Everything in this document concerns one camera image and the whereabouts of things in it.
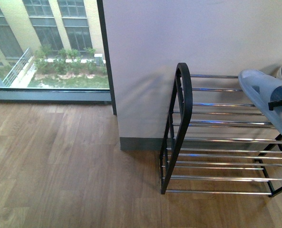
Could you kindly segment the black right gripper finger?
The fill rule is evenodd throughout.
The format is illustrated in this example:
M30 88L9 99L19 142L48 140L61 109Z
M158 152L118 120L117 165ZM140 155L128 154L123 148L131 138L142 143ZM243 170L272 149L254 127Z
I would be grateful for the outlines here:
M275 107L282 106L282 100L272 101L268 103L268 107L270 111L273 111Z

